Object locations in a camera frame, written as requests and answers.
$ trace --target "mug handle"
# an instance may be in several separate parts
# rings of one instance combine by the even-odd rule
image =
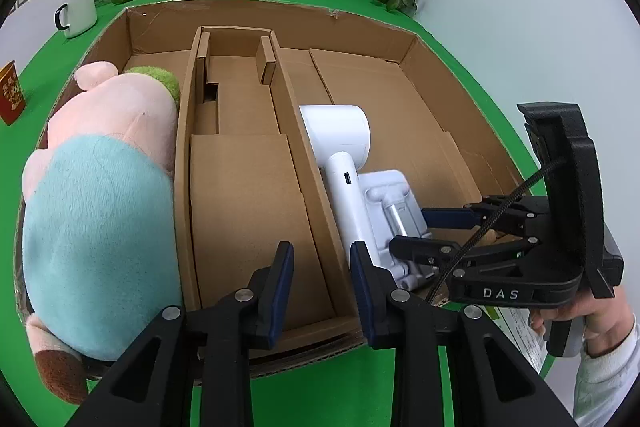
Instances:
[[[60,8],[56,10],[56,15],[54,19],[56,20],[56,28],[58,28],[60,31],[68,30],[69,28],[71,28],[71,26],[68,26],[68,25],[63,26],[62,23],[60,22],[60,12],[62,12],[62,10],[67,7],[68,7],[67,4],[64,3]]]

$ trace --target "pink plush toy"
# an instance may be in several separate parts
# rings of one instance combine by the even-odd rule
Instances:
[[[148,74],[118,74],[109,62],[79,68],[84,92],[50,119],[48,147],[31,154],[22,175],[23,263],[34,308],[26,330],[45,386],[71,403],[87,395],[81,355],[115,360],[150,318],[180,301],[171,192],[178,86],[167,71],[136,69]],[[75,172],[78,156],[84,163]],[[140,179],[131,172],[138,165]],[[87,197],[56,193],[82,184]]]

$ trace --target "cardboard box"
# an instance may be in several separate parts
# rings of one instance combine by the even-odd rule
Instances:
[[[180,78],[175,233],[185,306],[215,303],[295,250],[286,331],[252,354],[264,375],[362,343],[346,256],[300,105],[354,104],[364,171],[404,172],[422,206],[510,192],[521,177],[474,102],[415,35],[354,14],[249,0],[127,8],[82,63],[160,66]],[[53,111],[78,93],[70,79]],[[43,134],[41,146],[46,146]],[[16,237],[18,307],[22,217]],[[463,241],[468,232],[443,231]]]

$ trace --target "person's wrist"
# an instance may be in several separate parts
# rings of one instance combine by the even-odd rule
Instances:
[[[634,314],[627,307],[620,320],[609,331],[587,340],[587,354],[595,359],[616,349],[629,336],[634,322]]]

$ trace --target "green plush hair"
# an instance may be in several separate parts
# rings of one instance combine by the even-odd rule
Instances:
[[[178,85],[178,79],[171,71],[163,70],[162,68],[156,68],[154,66],[136,66],[126,71],[127,73],[142,73],[148,74],[154,77],[156,80],[162,83],[164,87],[169,91],[175,105],[180,103],[180,87]]]

